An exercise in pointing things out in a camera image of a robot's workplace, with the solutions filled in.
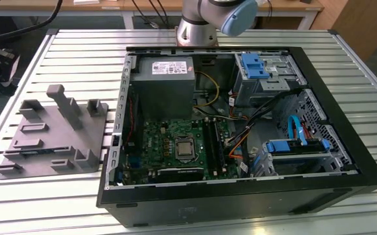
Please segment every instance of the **open computer tower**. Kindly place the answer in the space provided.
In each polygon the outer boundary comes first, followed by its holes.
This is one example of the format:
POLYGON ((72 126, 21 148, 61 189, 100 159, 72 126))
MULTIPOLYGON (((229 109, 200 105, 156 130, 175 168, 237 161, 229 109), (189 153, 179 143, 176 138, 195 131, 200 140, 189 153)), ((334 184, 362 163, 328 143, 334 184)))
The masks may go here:
POLYGON ((97 207, 125 227, 318 212, 377 164, 299 47, 129 47, 97 207))

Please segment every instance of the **motherboard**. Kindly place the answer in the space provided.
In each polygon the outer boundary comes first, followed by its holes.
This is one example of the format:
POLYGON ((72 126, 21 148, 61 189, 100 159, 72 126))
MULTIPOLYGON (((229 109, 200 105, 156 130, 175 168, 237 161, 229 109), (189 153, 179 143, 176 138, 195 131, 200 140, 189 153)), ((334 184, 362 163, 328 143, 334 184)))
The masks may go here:
POLYGON ((225 120, 145 122, 141 155, 127 159, 129 183, 165 183, 165 175, 172 181, 176 175, 183 181, 236 178, 236 163, 223 154, 228 137, 225 120))

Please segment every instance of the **label sticker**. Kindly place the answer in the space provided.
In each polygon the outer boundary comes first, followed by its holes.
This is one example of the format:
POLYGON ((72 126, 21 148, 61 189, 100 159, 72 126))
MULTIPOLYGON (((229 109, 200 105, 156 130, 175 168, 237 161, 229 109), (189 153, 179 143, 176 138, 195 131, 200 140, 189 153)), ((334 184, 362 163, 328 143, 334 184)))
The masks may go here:
POLYGON ((247 165, 241 162, 240 163, 240 169, 247 173, 247 165))
POLYGON ((267 72, 276 72, 276 68, 275 67, 266 67, 266 71, 267 72))
POLYGON ((187 71, 187 62, 155 62, 151 68, 151 74, 184 74, 187 71))
POLYGON ((228 105, 233 107, 233 98, 232 97, 228 98, 228 105))
POLYGON ((120 7, 119 6, 102 6, 101 9, 102 10, 119 10, 120 7))

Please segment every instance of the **slotted aluminum worktable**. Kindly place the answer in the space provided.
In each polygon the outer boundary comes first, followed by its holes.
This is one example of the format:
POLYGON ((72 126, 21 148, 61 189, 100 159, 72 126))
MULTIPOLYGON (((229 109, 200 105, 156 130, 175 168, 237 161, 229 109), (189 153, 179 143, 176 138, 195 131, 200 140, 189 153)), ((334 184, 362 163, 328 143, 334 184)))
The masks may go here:
MULTIPOLYGON (((248 31, 220 46, 296 46, 328 86, 342 110, 377 160, 377 78, 340 37, 326 31, 248 31)), ((102 145, 110 143, 112 122, 127 46, 173 46, 172 30, 60 30, 46 35, 0 116, 1 152, 20 123, 24 99, 48 105, 48 85, 61 83, 78 103, 101 99, 109 105, 102 145)), ((125 229, 94 206, 100 171, 0 181, 0 234, 355 234, 377 232, 377 191, 346 199, 316 214, 125 229)))

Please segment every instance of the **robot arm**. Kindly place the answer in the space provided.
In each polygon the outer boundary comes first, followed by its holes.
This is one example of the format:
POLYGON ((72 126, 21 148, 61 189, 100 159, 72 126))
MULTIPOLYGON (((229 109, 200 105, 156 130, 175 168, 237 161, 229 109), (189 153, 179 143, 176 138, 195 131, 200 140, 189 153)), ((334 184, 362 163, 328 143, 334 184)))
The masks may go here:
POLYGON ((181 46, 212 46, 216 32, 237 36, 250 28, 258 12, 255 0, 184 0, 177 42, 181 46))

